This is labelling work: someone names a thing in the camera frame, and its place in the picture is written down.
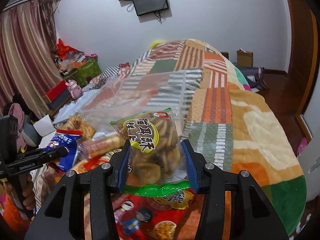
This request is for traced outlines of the left hand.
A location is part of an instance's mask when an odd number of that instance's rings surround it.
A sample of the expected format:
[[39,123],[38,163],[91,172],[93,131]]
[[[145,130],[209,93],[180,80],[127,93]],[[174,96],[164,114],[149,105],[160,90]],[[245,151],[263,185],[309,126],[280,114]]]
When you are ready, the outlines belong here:
[[[12,204],[16,206],[14,198],[12,196],[12,190],[14,187],[7,181],[4,182],[3,186],[8,198],[10,199]],[[34,184],[32,182],[32,176],[28,173],[26,184],[22,192],[25,198],[25,200],[23,201],[23,205],[27,208],[27,210],[33,210],[36,206],[35,193],[33,191],[33,188]]]

